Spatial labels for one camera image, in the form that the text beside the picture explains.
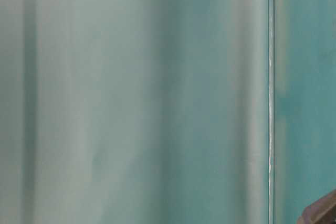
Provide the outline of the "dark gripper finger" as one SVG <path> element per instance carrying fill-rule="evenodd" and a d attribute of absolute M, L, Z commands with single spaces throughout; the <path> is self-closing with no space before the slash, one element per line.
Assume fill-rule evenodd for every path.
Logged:
<path fill-rule="evenodd" d="M 297 224 L 335 224 L 335 190 L 307 206 Z"/>

